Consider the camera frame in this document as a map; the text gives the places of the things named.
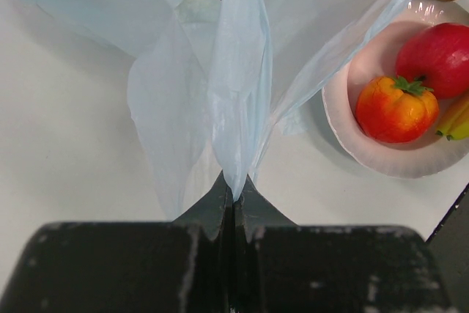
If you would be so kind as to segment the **yellow fake banana bunch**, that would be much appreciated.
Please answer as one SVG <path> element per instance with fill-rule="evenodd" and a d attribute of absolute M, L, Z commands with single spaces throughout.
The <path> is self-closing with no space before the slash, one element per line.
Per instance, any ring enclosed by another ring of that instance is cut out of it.
<path fill-rule="evenodd" d="M 437 124 L 436 134 L 448 141 L 463 140 L 468 137 L 468 91 L 460 95 L 445 111 Z"/>

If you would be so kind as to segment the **red fake apple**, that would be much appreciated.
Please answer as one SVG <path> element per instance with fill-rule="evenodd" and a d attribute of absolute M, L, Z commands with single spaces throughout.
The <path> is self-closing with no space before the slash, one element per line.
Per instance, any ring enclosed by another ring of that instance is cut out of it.
<path fill-rule="evenodd" d="M 415 34 L 399 50 L 395 73 L 438 99 L 461 95 L 468 90 L 468 27 L 441 23 Z"/>

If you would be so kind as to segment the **orange fake tomato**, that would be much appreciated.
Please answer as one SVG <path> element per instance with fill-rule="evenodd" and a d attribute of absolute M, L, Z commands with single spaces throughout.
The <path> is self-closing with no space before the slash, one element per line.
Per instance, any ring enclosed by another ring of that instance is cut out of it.
<path fill-rule="evenodd" d="M 363 132 L 387 144 L 420 138 L 435 123 L 439 112 L 431 89 L 401 76 L 373 78 L 355 104 L 355 119 Z"/>

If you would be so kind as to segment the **light blue plastic bag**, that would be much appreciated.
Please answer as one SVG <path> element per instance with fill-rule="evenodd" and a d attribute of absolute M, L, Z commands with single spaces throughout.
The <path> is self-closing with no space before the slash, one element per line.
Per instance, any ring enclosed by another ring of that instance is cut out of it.
<path fill-rule="evenodd" d="M 128 106 L 163 211 L 176 218 L 216 161 L 235 196 L 274 126 L 411 0 L 26 0 L 134 58 Z"/>

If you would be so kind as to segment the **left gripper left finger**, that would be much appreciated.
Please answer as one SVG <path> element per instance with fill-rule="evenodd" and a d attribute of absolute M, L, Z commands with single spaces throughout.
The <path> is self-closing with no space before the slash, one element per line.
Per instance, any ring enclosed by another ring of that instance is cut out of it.
<path fill-rule="evenodd" d="M 223 177 L 170 222 L 54 222 L 26 244 L 3 312 L 224 312 Z"/>

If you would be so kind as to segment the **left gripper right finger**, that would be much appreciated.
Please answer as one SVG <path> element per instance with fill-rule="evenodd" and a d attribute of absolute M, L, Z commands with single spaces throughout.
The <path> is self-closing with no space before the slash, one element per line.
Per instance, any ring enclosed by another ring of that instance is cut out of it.
<path fill-rule="evenodd" d="M 395 225 L 300 226 L 246 180 L 235 312 L 455 312 L 427 244 Z"/>

